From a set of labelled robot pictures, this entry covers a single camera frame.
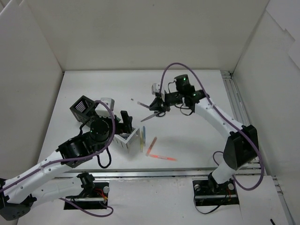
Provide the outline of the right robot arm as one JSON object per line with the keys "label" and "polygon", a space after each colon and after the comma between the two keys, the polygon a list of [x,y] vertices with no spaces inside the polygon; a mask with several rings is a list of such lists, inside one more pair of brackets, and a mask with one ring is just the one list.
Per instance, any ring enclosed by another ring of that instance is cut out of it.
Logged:
{"label": "right robot arm", "polygon": [[174,79],[176,91],[166,92],[161,85],[155,83],[151,92],[155,99],[150,110],[157,114],[170,111],[171,106],[182,104],[193,113],[209,122],[225,139],[223,160],[208,175],[207,187],[213,193],[220,192],[238,169],[255,158],[262,159],[258,149],[258,135],[254,126],[245,126],[223,112],[204,90],[196,90],[190,84],[187,75],[179,75]]}

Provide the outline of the neon orange pen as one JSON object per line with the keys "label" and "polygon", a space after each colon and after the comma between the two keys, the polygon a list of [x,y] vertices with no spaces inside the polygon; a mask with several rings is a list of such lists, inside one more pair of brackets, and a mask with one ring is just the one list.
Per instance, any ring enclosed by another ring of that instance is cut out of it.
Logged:
{"label": "neon orange pen", "polygon": [[177,159],[172,158],[172,157],[165,157],[165,156],[154,155],[154,154],[149,154],[149,157],[163,159],[163,160],[169,160],[169,161],[177,161]]}

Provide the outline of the orange brown pen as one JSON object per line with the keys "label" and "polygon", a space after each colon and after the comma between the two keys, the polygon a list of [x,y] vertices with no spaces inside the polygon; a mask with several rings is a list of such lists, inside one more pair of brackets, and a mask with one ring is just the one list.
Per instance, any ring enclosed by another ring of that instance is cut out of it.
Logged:
{"label": "orange brown pen", "polygon": [[151,144],[150,144],[150,146],[149,146],[149,148],[148,148],[148,150],[146,152],[146,156],[150,155],[150,152],[151,152],[153,146],[155,145],[156,141],[157,141],[157,137],[154,137],[153,141],[151,142]]}

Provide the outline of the purple pen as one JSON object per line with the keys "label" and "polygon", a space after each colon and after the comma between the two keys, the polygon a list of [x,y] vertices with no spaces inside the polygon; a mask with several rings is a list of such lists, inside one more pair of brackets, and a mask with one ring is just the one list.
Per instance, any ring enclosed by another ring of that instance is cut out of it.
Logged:
{"label": "purple pen", "polygon": [[140,106],[142,106],[142,107],[145,107],[145,108],[147,108],[147,109],[150,108],[148,105],[146,105],[146,104],[144,104],[144,103],[142,103],[142,102],[140,102],[140,101],[137,101],[137,104],[140,105]]}

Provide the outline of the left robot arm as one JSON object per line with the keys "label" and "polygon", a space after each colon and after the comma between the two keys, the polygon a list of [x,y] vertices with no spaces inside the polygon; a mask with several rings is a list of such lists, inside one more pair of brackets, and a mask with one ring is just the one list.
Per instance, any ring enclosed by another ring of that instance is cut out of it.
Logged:
{"label": "left robot arm", "polygon": [[133,118],[127,111],[121,117],[113,113],[114,100],[103,98],[93,101],[80,97],[70,110],[80,128],[90,130],[68,139],[46,159],[12,179],[0,180],[0,214],[7,220],[26,215],[31,208],[64,197],[84,198],[93,193],[94,177],[81,173],[72,179],[50,184],[58,175],[98,157],[107,150],[115,135],[130,134]]}

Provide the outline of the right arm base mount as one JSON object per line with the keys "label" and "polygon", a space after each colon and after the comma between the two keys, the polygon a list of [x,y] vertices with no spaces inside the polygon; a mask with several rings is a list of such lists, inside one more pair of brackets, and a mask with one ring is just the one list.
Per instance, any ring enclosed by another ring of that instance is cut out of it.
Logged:
{"label": "right arm base mount", "polygon": [[193,180],[194,205],[197,211],[208,215],[222,206],[239,205],[240,201],[232,179],[213,191],[208,180]]}

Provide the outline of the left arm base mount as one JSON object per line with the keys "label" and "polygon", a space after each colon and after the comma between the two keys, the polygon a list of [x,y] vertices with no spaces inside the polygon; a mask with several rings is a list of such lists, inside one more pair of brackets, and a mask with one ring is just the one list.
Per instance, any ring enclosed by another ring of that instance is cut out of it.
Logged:
{"label": "left arm base mount", "polygon": [[95,181],[92,174],[87,172],[76,176],[80,180],[82,189],[77,195],[65,197],[68,201],[84,210],[103,210],[107,206],[109,183],[106,181]]}

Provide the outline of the blue pen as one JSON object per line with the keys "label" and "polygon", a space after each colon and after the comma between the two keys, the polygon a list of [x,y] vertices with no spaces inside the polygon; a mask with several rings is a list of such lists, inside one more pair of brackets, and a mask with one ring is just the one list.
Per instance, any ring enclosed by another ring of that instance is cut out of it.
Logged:
{"label": "blue pen", "polygon": [[145,126],[142,127],[142,139],[143,139],[143,145],[146,145],[146,128]]}

